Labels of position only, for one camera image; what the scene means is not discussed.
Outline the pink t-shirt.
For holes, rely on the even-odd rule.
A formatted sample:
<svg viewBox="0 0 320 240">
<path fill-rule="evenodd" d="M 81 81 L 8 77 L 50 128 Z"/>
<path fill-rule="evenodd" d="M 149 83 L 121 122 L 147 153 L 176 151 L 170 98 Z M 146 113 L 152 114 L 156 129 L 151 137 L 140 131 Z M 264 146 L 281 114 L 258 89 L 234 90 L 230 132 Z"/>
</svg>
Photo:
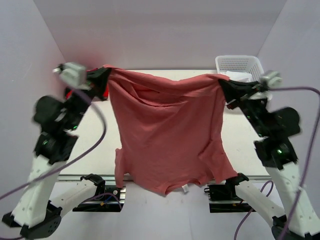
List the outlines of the pink t-shirt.
<svg viewBox="0 0 320 240">
<path fill-rule="evenodd" d="M 221 131 L 228 77 L 201 74 L 174 81 L 111 65 L 108 90 L 121 148 L 115 151 L 117 187 L 125 175 L 167 195 L 187 184 L 220 183 L 237 176 Z"/>
</svg>

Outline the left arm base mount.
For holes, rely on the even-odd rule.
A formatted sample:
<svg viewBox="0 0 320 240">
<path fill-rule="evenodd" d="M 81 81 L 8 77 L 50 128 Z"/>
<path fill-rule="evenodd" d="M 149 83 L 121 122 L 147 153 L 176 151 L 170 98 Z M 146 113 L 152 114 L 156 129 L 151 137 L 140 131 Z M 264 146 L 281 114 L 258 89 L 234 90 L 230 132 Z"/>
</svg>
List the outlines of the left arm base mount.
<svg viewBox="0 0 320 240">
<path fill-rule="evenodd" d="M 96 186 L 96 190 L 94 196 L 73 208 L 73 212 L 121 212 L 125 202 L 125 188 L 119 188 L 114 184 L 108 184 L 101 176 L 93 173 L 82 176 L 80 180 L 88 180 L 93 182 L 93 184 Z"/>
</svg>

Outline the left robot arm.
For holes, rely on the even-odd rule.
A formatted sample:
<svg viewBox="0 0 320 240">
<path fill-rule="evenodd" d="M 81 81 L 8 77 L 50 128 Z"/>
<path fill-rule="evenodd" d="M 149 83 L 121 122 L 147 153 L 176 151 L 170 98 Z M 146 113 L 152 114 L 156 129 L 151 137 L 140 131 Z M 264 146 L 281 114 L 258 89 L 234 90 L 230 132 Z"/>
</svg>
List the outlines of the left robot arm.
<svg viewBox="0 0 320 240">
<path fill-rule="evenodd" d="M 33 151 L 28 180 L 19 189 L 22 196 L 13 211 L 2 217 L 10 228 L 20 229 L 20 238 L 44 239 L 58 228 L 62 218 L 78 205 L 99 200 L 106 194 L 105 180 L 96 174 L 80 179 L 80 183 L 60 197 L 51 199 L 60 172 L 73 164 L 72 150 L 78 140 L 72 135 L 88 110 L 95 110 L 105 125 L 102 112 L 93 104 L 94 98 L 103 99 L 110 68 L 86 70 L 72 62 L 59 65 L 55 72 L 70 88 L 71 95 L 60 101 L 50 95 L 35 104 L 33 121 L 40 127 L 40 135 Z"/>
</svg>

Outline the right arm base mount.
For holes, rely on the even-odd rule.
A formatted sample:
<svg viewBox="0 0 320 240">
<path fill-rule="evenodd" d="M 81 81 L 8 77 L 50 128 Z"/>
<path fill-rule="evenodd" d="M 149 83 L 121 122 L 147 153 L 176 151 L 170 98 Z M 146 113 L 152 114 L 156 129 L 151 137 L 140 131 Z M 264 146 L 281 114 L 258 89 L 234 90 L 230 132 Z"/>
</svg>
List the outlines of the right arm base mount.
<svg viewBox="0 0 320 240">
<path fill-rule="evenodd" d="M 248 213 L 251 206 L 236 195 L 236 186 L 247 181 L 247 176 L 238 173 L 224 184 L 209 184 L 205 187 L 203 191 L 208 196 L 210 213 Z"/>
</svg>

